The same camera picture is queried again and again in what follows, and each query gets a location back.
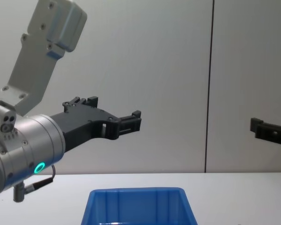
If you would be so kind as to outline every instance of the blue plastic bin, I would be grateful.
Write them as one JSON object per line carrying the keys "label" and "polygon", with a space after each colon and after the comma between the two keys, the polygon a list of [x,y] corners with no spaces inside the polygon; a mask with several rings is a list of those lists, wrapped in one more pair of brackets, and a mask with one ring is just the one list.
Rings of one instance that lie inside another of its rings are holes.
{"label": "blue plastic bin", "polygon": [[89,195],[82,225],[197,225],[181,188],[120,188]]}

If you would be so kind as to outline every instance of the white wall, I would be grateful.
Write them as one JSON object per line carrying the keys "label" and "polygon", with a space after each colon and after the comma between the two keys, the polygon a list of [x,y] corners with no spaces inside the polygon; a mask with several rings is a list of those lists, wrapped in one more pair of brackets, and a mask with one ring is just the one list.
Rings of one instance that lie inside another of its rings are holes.
{"label": "white wall", "polygon": [[216,0],[207,172],[281,171],[251,117],[281,125],[281,0]]}
{"label": "white wall", "polygon": [[[61,59],[29,115],[99,96],[117,116],[142,111],[141,131],[92,140],[58,173],[203,172],[211,0],[77,0],[88,14],[80,42]],[[0,1],[0,88],[11,74],[36,0]]]}

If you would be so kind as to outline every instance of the white table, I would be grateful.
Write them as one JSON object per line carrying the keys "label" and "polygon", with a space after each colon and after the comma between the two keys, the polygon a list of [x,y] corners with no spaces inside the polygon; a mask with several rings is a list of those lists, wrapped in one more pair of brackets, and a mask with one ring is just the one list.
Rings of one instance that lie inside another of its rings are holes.
{"label": "white table", "polygon": [[22,203],[1,193],[0,225],[79,225],[91,190],[126,187],[183,188],[199,225],[281,225],[281,173],[58,175]]}

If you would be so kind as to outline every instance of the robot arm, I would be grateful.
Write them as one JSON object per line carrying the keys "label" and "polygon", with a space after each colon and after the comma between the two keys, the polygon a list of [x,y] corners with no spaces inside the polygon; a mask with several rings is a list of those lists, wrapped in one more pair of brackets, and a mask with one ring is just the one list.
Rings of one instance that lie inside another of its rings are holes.
{"label": "robot arm", "polygon": [[92,138],[115,140],[140,130],[140,111],[119,118],[98,109],[97,97],[64,102],[64,112],[51,117],[22,117],[43,98],[57,60],[75,49],[86,19],[71,0],[39,0],[22,35],[20,55],[0,93],[0,192],[14,187],[15,202],[52,182],[54,175],[27,187],[23,183],[65,152]]}

